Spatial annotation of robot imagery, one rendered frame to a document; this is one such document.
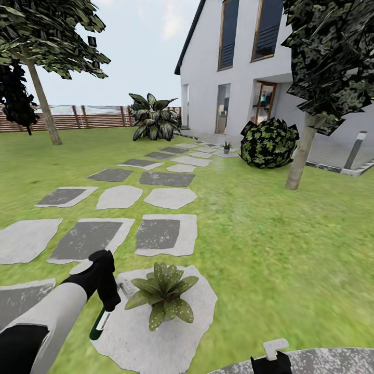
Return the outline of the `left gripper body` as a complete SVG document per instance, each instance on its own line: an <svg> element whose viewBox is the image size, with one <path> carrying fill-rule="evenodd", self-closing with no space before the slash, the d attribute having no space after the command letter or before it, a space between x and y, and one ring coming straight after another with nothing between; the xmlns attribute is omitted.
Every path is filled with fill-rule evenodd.
<svg viewBox="0 0 374 374"><path fill-rule="evenodd" d="M112 310L121 302L121 298L116 290L115 279L106 287L98 288L97 292L106 311Z"/></svg>

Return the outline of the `insectifuge atomizer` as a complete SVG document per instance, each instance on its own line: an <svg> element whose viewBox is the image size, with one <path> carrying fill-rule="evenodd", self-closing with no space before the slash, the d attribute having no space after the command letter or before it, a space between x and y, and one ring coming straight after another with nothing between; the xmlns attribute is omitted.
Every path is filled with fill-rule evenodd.
<svg viewBox="0 0 374 374"><path fill-rule="evenodd" d="M112 312L113 312L112 310L106 311L105 308L103 307L90 333L90 340L98 340L100 338L107 322L109 321L111 317Z"/></svg>

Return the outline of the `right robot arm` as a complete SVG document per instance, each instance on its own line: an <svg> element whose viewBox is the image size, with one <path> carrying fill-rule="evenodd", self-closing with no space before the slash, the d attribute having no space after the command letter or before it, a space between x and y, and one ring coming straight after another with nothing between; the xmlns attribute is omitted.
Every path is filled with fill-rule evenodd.
<svg viewBox="0 0 374 374"><path fill-rule="evenodd" d="M266 351L265 357L253 358L251 363L254 374L292 374L288 356L278 353L288 346L285 339L263 342L263 349Z"/></svg>

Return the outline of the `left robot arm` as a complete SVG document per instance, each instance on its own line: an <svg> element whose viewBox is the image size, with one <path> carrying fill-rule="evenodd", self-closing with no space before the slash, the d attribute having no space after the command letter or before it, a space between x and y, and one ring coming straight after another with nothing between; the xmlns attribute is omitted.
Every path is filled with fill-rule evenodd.
<svg viewBox="0 0 374 374"><path fill-rule="evenodd" d="M126 276L114 279L110 250L91 254L70 270L42 301L0 333L0 374L47 374L89 298L97 290L106 311L127 300L135 288Z"/></svg>

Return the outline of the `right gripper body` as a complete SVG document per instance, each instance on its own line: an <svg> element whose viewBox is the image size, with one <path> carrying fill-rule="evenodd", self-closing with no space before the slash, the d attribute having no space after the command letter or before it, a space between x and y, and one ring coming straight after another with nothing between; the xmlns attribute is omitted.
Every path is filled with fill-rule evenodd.
<svg viewBox="0 0 374 374"><path fill-rule="evenodd" d="M288 356L283 353L276 354L276 360L268 360L266 357L256 358L258 374L274 374L275 368L284 368L291 372Z"/></svg>

